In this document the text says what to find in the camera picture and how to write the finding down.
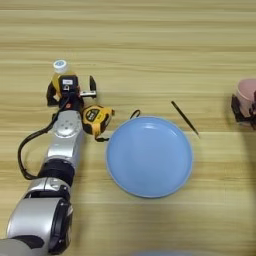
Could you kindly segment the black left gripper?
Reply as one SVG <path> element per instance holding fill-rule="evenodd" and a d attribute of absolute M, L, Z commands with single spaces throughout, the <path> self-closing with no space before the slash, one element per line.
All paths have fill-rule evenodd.
<path fill-rule="evenodd" d="M 85 106 L 84 99 L 87 97 L 95 98 L 97 96 L 96 81 L 94 80 L 93 76 L 90 76 L 89 78 L 89 86 L 91 91 L 68 93 L 60 98 L 59 90 L 54 86 L 53 83 L 50 83 L 46 93 L 47 106 L 53 107 L 59 105 L 59 108 L 62 111 L 75 110 L 81 112 Z"/>

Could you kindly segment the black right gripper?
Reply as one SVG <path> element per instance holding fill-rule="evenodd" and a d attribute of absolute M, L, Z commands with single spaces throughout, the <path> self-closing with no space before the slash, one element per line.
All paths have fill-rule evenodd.
<path fill-rule="evenodd" d="M 232 95 L 231 108 L 237 122 L 247 122 L 248 118 L 245 117 L 240 110 L 240 102 L 235 95 Z M 256 101 L 253 102 L 250 113 L 250 124 L 254 130 L 256 130 Z"/>

